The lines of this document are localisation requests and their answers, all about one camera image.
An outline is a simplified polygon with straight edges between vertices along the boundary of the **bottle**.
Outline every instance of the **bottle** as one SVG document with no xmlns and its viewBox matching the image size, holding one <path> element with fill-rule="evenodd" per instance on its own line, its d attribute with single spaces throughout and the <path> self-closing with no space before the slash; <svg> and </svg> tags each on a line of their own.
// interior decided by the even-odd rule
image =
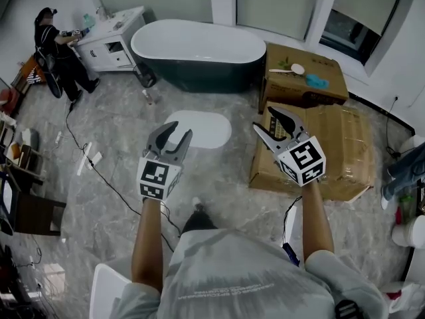
<svg viewBox="0 0 425 319">
<path fill-rule="evenodd" d="M 96 24 L 95 18 L 89 14 L 84 14 L 84 28 L 91 29 Z"/>
<path fill-rule="evenodd" d="M 143 95 L 146 97 L 146 101 L 149 105 L 152 105 L 155 103 L 151 95 L 146 90 L 143 90 L 141 93 L 143 93 Z"/>
</svg>

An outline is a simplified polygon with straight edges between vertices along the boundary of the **man in black clothing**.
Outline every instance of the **man in black clothing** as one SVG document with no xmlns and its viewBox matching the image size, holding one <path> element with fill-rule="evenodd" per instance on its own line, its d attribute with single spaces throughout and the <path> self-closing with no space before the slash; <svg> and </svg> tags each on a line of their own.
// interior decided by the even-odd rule
<svg viewBox="0 0 425 319">
<path fill-rule="evenodd" d="M 52 26 L 56 10 L 44 8 L 35 19 L 35 44 L 44 53 L 51 54 L 55 59 L 54 68 L 59 73 L 60 82 L 71 102 L 76 102 L 82 95 L 75 82 L 92 93 L 99 85 L 99 78 L 90 80 L 86 68 L 77 58 L 74 51 L 67 45 L 81 39 L 81 35 L 64 37 Z"/>
</svg>

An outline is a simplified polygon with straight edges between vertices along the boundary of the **shoe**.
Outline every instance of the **shoe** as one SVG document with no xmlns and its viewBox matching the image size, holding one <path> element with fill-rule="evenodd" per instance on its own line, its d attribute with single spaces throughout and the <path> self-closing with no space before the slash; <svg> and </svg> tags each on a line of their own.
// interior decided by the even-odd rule
<svg viewBox="0 0 425 319">
<path fill-rule="evenodd" d="M 382 207 L 382 209 L 386 209 L 386 208 L 388 208 L 388 203 L 389 203 L 390 201 L 389 200 L 387 200 L 385 197 L 384 197 L 384 187 L 382 187 L 381 188 L 381 207 Z"/>
<path fill-rule="evenodd" d="M 74 100 L 71 100 L 71 104 L 69 106 L 69 112 L 71 112 L 74 109 L 75 104 L 77 104 L 77 101 L 81 99 L 81 96 L 82 96 L 82 90 L 78 90 L 78 96 Z"/>
<path fill-rule="evenodd" d="M 192 198 L 192 206 L 195 208 L 195 211 L 205 211 L 205 206 L 199 197 Z"/>
<path fill-rule="evenodd" d="M 77 103 L 77 101 L 80 100 L 81 96 L 82 96 L 82 90 L 78 90 L 78 96 L 74 100 L 72 100 L 71 103 L 73 104 Z"/>
<path fill-rule="evenodd" d="M 391 181 L 394 181 L 394 180 L 395 180 L 395 178 L 393 178 L 393 176 L 391 176 L 390 171 L 387 169 L 387 170 L 386 170 L 386 172 L 390 175 L 390 177 L 391 177 Z"/>
<path fill-rule="evenodd" d="M 95 80 L 92 80 L 92 84 L 93 84 L 93 89 L 91 89 L 90 91 L 87 91 L 88 93 L 93 93 L 95 91 L 95 89 L 98 87 L 100 83 L 100 79 L 96 78 Z"/>
</svg>

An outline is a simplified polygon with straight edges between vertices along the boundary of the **black cap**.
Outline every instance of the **black cap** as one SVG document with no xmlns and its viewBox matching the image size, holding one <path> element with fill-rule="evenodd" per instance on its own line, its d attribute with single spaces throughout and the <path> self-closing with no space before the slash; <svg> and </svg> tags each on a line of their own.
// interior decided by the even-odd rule
<svg viewBox="0 0 425 319">
<path fill-rule="evenodd" d="M 34 20 L 34 24 L 38 25 L 40 23 L 40 21 L 42 21 L 44 19 L 44 16 L 46 14 L 51 14 L 51 15 L 55 15 L 56 13 L 58 13 L 58 11 L 56 9 L 51 9 L 51 8 L 43 8 L 39 15 L 37 15 L 37 18 L 35 18 Z"/>
</svg>

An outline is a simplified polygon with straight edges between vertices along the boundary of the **gray marble floor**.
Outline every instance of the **gray marble floor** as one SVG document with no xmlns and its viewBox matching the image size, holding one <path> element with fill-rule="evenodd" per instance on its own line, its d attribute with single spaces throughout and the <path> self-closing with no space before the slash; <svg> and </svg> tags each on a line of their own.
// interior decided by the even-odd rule
<svg viewBox="0 0 425 319">
<path fill-rule="evenodd" d="M 236 227 L 251 235 L 278 244 L 282 238 L 284 213 L 294 200 L 284 194 L 247 188 L 248 172 L 254 155 L 256 136 L 251 122 L 259 120 L 255 91 L 238 95 L 184 93 L 164 80 L 152 89 L 156 105 L 149 106 L 142 87 L 132 74 L 105 74 L 95 91 L 84 93 L 69 117 L 70 127 L 81 144 L 92 142 L 90 153 L 101 151 L 98 169 L 123 194 L 132 207 L 140 209 L 134 179 L 138 158 L 147 135 L 177 110 L 213 111 L 225 115 L 232 124 L 232 137 L 215 150 L 189 148 L 185 174 L 168 201 L 171 218 L 182 227 L 191 213 L 191 199 L 198 195 L 209 206 L 211 217 L 219 227 Z M 352 204 L 327 201 L 335 248 L 349 255 L 361 272 L 381 286 L 398 280 L 406 263 L 406 249 L 390 239 L 394 225 L 394 207 L 380 207 L 380 188 L 386 179 L 384 169 L 391 162 L 385 152 L 386 118 L 355 101 L 348 106 L 368 114 L 373 130 L 377 180 Z M 95 172 L 83 169 L 77 176 L 81 160 L 70 134 L 64 127 L 66 96 L 54 98 L 44 86 L 30 90 L 17 118 L 19 128 L 32 127 L 40 132 L 41 150 L 48 182 L 43 193 L 67 202 L 61 237 L 37 237 L 42 250 L 41 264 L 20 268 L 30 291 L 36 282 L 60 318 L 87 318 L 90 291 L 96 265 L 131 254 L 138 216 L 108 188 Z M 58 148 L 54 139 L 62 131 Z M 409 131 L 390 121 L 390 144 L 398 147 Z M 291 240 L 301 256 L 301 211 L 298 211 Z M 171 245 L 177 244 L 175 229 L 163 219 L 163 233 Z M 3 244 L 11 246 L 18 263 L 35 259 L 36 246 L 31 236 L 0 234 Z M 164 245 L 165 263 L 170 252 Z"/>
</svg>

